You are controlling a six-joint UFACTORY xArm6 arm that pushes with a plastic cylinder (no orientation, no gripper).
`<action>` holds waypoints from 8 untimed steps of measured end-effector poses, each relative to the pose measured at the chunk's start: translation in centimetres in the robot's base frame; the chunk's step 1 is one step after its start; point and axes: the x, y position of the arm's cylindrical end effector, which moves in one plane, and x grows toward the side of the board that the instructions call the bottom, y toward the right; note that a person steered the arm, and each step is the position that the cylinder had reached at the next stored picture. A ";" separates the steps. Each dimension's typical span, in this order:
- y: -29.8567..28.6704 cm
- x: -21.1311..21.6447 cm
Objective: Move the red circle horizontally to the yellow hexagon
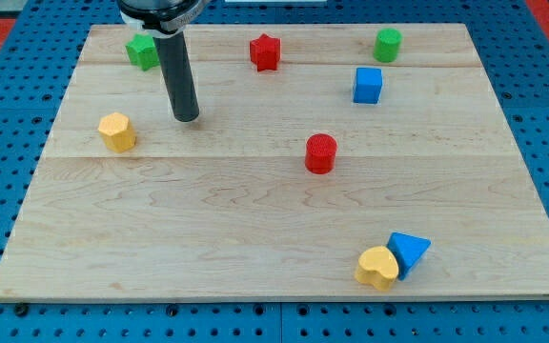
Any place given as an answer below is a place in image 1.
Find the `black robot arm flange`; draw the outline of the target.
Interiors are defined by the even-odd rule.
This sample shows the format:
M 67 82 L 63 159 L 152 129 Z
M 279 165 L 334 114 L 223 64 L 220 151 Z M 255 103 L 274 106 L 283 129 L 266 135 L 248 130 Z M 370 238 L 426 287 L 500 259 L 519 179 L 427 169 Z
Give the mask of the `black robot arm flange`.
M 117 0 L 122 20 L 155 38 L 169 38 L 190 24 L 209 0 Z

